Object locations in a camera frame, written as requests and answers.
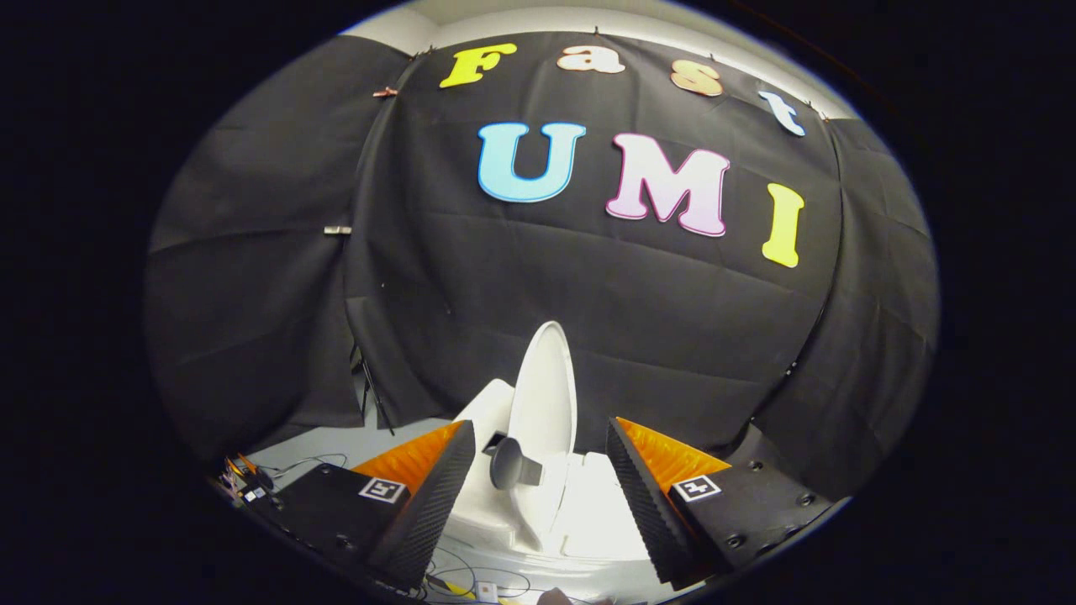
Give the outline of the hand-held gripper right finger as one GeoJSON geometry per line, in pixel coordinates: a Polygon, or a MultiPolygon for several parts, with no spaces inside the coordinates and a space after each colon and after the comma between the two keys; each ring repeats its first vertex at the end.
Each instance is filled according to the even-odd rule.
{"type": "Polygon", "coordinates": [[[716,458],[627,418],[611,418],[606,452],[659,581],[730,581],[822,525],[829,497],[794,477],[758,426],[716,458]]]}

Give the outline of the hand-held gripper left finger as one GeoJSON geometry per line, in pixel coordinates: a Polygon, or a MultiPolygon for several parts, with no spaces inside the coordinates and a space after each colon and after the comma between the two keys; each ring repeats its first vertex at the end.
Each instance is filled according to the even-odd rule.
{"type": "Polygon", "coordinates": [[[475,455],[462,420],[350,470],[318,465],[269,495],[269,525],[350,578],[417,590],[475,455]]]}

